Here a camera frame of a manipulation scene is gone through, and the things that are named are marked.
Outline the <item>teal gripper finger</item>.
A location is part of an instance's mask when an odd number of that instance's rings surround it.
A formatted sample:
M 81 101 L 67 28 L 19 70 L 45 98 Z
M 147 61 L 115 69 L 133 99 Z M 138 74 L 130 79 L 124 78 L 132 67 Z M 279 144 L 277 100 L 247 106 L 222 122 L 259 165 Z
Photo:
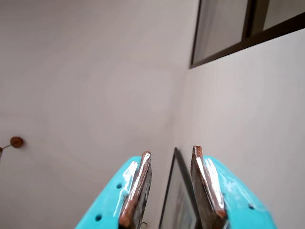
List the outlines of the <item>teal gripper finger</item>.
M 271 213 L 224 164 L 193 146 L 190 175 L 202 229 L 275 229 Z
M 151 152 L 127 160 L 77 224 L 77 229 L 139 229 L 152 182 Z

